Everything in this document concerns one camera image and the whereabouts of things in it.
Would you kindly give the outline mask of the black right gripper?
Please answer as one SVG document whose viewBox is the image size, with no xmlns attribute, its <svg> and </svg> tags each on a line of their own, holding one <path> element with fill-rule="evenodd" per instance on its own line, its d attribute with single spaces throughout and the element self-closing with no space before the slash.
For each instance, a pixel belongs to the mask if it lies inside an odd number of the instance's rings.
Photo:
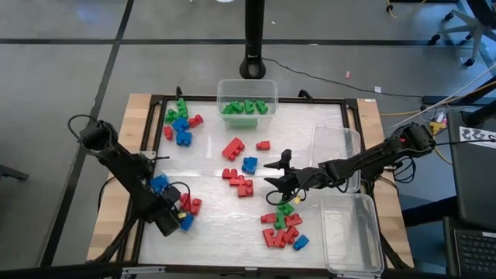
<svg viewBox="0 0 496 279">
<path fill-rule="evenodd" d="M 264 164 L 265 168 L 270 169 L 283 169 L 284 179 L 283 178 L 275 178 L 275 177 L 265 177 L 264 180 L 269 184 L 272 184 L 276 189 L 273 191 L 269 191 L 265 198 L 266 201 L 270 201 L 270 196 L 274 193 L 280 193 L 282 202 L 289 202 L 291 200 L 291 196 L 295 193 L 295 191 L 302 187 L 302 185 L 312 176 L 311 168 L 303 168 L 303 169 L 290 169 L 291 162 L 291 150 L 286 149 L 281 153 L 280 160 Z"/>
</svg>

